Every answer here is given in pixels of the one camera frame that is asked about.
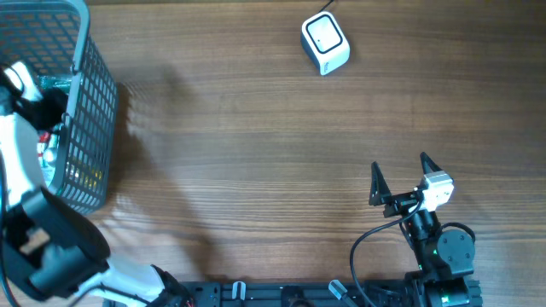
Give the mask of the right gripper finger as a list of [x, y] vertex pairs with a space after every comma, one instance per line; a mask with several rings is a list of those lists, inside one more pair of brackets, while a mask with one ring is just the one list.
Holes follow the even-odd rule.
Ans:
[[428, 156], [427, 153], [421, 152], [420, 159], [421, 159], [421, 167], [423, 169], [424, 174], [430, 174], [430, 173], [442, 171], [442, 169]]
[[382, 206], [391, 202], [392, 193], [380, 170], [379, 164], [375, 161], [371, 164], [371, 186], [369, 192], [369, 204], [371, 206]]

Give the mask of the red toothpaste tube box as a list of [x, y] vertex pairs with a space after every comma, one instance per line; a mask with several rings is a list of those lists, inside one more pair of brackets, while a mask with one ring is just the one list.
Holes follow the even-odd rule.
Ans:
[[49, 132], [43, 132], [38, 136], [37, 151], [39, 157], [42, 157], [44, 151], [49, 147], [50, 138], [51, 134]]

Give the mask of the green glove package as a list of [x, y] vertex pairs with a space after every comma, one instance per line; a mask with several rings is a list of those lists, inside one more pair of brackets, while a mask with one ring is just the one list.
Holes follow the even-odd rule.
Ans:
[[[40, 82], [40, 87], [42, 90], [58, 89], [62, 91], [66, 96], [69, 95], [69, 91], [71, 87], [71, 81], [69, 78], [42, 76], [38, 78], [38, 81]], [[62, 128], [63, 128], [63, 124], [59, 123], [55, 125], [54, 128], [50, 131], [43, 131], [43, 132], [49, 132], [51, 134], [51, 138], [49, 141], [49, 148], [58, 148], [59, 150]], [[47, 185], [50, 185], [55, 175], [55, 166], [47, 165], [43, 161], [43, 156], [42, 157], [38, 156], [38, 162], [42, 169], [45, 183]]]

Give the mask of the yellow oil bottle grey cap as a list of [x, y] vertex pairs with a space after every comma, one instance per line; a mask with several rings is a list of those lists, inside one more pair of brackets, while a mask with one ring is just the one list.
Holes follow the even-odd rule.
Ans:
[[43, 152], [43, 161], [47, 165], [55, 166], [58, 156], [58, 148], [47, 148]]

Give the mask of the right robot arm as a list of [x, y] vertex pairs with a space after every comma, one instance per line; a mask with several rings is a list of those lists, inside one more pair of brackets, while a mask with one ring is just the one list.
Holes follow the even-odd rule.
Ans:
[[423, 177], [410, 192], [393, 194], [377, 163], [371, 165], [369, 203], [383, 206], [385, 217], [400, 217], [404, 238], [419, 269], [401, 280], [365, 281], [363, 291], [375, 306], [481, 306], [474, 273], [475, 233], [462, 223], [441, 223], [436, 211], [446, 204], [454, 179], [426, 154]]

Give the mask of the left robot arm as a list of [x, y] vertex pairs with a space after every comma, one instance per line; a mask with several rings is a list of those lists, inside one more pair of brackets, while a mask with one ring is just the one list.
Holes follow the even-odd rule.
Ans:
[[191, 306], [168, 272], [115, 257], [99, 229], [46, 186], [40, 132], [61, 122], [67, 95], [41, 91], [20, 62], [1, 72], [1, 286], [44, 302], [88, 296], [107, 306]]

